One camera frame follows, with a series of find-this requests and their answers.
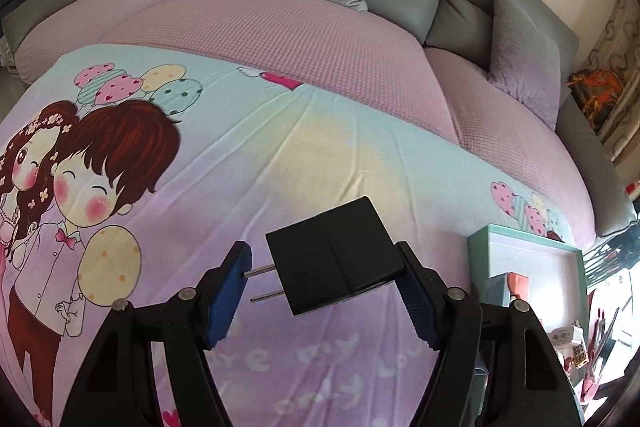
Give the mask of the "white charger plug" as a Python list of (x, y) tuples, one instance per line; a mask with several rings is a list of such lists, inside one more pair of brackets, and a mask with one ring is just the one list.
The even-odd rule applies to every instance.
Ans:
[(584, 331), (576, 325), (568, 325), (553, 329), (549, 334), (553, 348), (562, 353), (564, 357), (573, 354), (576, 347), (584, 343)]

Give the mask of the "blue orange toy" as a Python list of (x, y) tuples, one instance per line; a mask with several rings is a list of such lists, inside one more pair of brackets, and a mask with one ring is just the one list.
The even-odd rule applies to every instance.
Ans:
[(489, 279), (485, 283), (486, 303), (507, 307), (514, 300), (528, 300), (529, 278), (515, 272), (506, 272)]

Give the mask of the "black power adapter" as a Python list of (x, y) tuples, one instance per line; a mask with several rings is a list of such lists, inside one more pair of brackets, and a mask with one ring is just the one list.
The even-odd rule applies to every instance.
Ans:
[(356, 297), (390, 283), (404, 264), (371, 199), (362, 196), (266, 234), (281, 288), (251, 303), (284, 296), (294, 315)]

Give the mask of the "gold patterned lighter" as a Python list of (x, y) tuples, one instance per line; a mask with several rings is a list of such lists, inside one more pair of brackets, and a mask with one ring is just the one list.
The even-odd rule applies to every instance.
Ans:
[(573, 356), (572, 362), (575, 366), (575, 369), (581, 369), (586, 366), (589, 362), (588, 352), (583, 345), (577, 345), (572, 347)]

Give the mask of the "teal shallow box tray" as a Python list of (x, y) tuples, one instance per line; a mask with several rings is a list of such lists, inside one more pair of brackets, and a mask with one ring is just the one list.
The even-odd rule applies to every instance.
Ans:
[(468, 237), (472, 295), (484, 299), (491, 277), (514, 272), (528, 278), (527, 302), (546, 332), (578, 322), (589, 325), (582, 252), (553, 239), (487, 225)]

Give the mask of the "cartoon printed bedsheet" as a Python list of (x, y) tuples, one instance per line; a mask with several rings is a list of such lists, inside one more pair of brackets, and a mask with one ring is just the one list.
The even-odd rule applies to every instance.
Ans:
[(163, 303), (266, 234), (362, 196), (394, 241), (471, 288), (487, 225), (578, 249), (550, 199), (439, 134), (273, 72), (141, 46), (59, 58), (1, 123), (1, 367), (61, 421), (110, 311)]

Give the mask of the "orange patterned bag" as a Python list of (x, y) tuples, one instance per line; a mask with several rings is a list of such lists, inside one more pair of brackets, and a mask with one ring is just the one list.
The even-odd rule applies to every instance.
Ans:
[(624, 90), (620, 77), (608, 69), (574, 72), (567, 87), (595, 132), (604, 125)]

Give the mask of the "purple grey cushion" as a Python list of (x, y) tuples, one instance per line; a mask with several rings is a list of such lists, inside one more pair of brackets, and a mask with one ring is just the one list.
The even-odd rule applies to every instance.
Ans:
[(560, 50), (514, 0), (494, 0), (488, 81), (555, 130), (561, 95)]

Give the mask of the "patterned curtain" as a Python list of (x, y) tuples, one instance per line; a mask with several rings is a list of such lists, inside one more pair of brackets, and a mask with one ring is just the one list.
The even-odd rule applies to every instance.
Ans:
[(627, 185), (639, 182), (639, 0), (617, 0), (582, 69), (608, 69), (623, 83), (610, 116), (594, 132)]

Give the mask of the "pink sofa cover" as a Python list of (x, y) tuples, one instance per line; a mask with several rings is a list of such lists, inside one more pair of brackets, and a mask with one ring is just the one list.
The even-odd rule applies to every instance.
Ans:
[(580, 247), (596, 238), (584, 179), (561, 139), (456, 54), (323, 0), (27, 0), (2, 28), (21, 80), (95, 43), (171, 49), (313, 84), (439, 134), (548, 198)]

